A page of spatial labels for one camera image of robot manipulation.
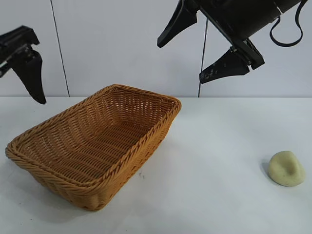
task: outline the white table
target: white table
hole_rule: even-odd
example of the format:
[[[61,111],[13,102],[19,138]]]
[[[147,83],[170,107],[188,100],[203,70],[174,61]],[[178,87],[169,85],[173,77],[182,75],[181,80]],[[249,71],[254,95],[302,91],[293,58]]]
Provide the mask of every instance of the white table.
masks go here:
[[[181,98],[161,146],[99,212],[41,187],[6,144],[83,98],[0,97],[1,234],[310,234],[312,99]],[[266,175],[291,150],[307,170],[294,188]]]

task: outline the robotic arm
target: robotic arm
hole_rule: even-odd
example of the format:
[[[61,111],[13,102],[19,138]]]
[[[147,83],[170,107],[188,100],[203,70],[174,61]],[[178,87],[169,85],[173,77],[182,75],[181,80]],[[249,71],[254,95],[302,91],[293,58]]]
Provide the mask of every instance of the robotic arm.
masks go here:
[[[199,75],[200,83],[215,79],[245,75],[249,66],[256,69],[264,64],[264,59],[249,37],[267,24],[277,19],[272,30],[279,24],[280,16],[300,3],[295,21],[301,37],[289,44],[278,42],[270,32],[273,42],[289,47],[300,42],[303,36],[299,24],[299,14],[308,0],[179,0],[175,12],[157,45],[165,46],[177,34],[197,22],[196,14],[201,11],[220,33],[232,44],[230,49],[214,64]],[[33,29],[21,26],[0,35],[0,78],[13,69],[34,100],[45,104],[41,82],[42,59],[32,45],[39,40]]]
[[[23,82],[30,96],[45,104],[41,82],[42,59],[32,44],[39,40],[33,29],[21,26],[0,36],[0,78],[11,68]]]
[[[280,16],[299,2],[295,21],[301,37],[294,43],[280,43],[273,37],[272,30],[279,24]],[[157,40],[157,45],[163,47],[177,34],[195,24],[196,14],[201,11],[232,46],[218,61],[200,73],[200,83],[245,75],[249,72],[249,66],[256,69],[265,63],[249,37],[278,19],[270,32],[273,42],[284,47],[298,44],[303,36],[299,14],[306,2],[307,0],[179,0],[171,20]]]

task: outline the white wall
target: white wall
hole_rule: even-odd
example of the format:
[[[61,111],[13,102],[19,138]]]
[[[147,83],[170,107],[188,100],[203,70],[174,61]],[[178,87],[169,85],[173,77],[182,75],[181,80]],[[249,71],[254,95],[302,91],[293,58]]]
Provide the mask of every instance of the white wall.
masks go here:
[[[198,90],[206,19],[159,49],[177,0],[53,0],[71,96],[122,83],[174,96]]]
[[[300,31],[294,17],[297,7],[281,17],[274,36],[288,43],[297,40]],[[251,37],[266,64],[245,76],[218,79],[202,86],[201,97],[312,97],[312,28],[310,26],[312,2],[308,1],[300,14],[304,30],[302,41],[295,47],[275,45],[269,36],[273,24],[267,25]],[[230,47],[211,23],[205,51],[205,67],[215,62]]]
[[[178,0],[52,0],[71,96],[88,96],[112,83],[123,83],[178,97],[198,90],[205,17],[158,48],[157,37]],[[24,24],[34,28],[43,57],[42,80],[47,96],[67,96],[50,0],[2,0],[0,34]],[[266,64],[245,76],[204,84],[201,97],[312,97],[310,61],[312,3],[300,15],[304,38],[292,48],[275,45],[268,25],[252,36]],[[296,8],[282,16],[275,36],[283,42],[298,38]],[[204,68],[230,44],[209,24]],[[0,80],[0,96],[27,96],[10,71]]]
[[[1,0],[0,4],[0,35],[21,25],[33,28],[40,41],[33,48],[43,59],[44,92],[48,96],[67,96],[50,0]],[[0,79],[0,96],[28,96],[13,70]]]

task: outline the black strap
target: black strap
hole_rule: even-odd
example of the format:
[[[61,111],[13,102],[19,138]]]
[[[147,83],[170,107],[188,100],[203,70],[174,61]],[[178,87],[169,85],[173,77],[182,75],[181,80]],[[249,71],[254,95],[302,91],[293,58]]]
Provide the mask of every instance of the black strap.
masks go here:
[[[302,28],[300,26],[300,23],[299,23],[299,15],[300,15],[300,12],[301,12],[301,9],[303,8],[304,4],[307,3],[308,0],[302,0],[301,3],[299,4],[298,6],[298,9],[296,11],[296,17],[295,17],[295,22],[296,22],[296,25],[298,26],[298,28],[300,29],[301,31],[301,37],[292,42],[292,43],[281,43],[279,42],[278,40],[276,40],[274,37],[273,37],[273,34],[272,34],[272,31],[273,29],[281,22],[281,17],[279,16],[278,19],[277,19],[277,22],[274,24],[274,26],[272,27],[271,31],[270,31],[270,37],[272,39],[272,41],[278,45],[278,46],[282,46],[282,47],[291,47],[291,46],[294,46],[294,45],[297,45],[303,38],[303,31],[302,31]]]

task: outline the woven basket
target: woven basket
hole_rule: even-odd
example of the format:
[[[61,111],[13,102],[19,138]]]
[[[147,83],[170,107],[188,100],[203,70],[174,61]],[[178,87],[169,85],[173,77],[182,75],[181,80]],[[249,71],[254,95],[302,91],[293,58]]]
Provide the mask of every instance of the woven basket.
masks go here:
[[[100,210],[153,154],[180,109],[176,98],[115,84],[16,137],[6,155],[76,206]]]

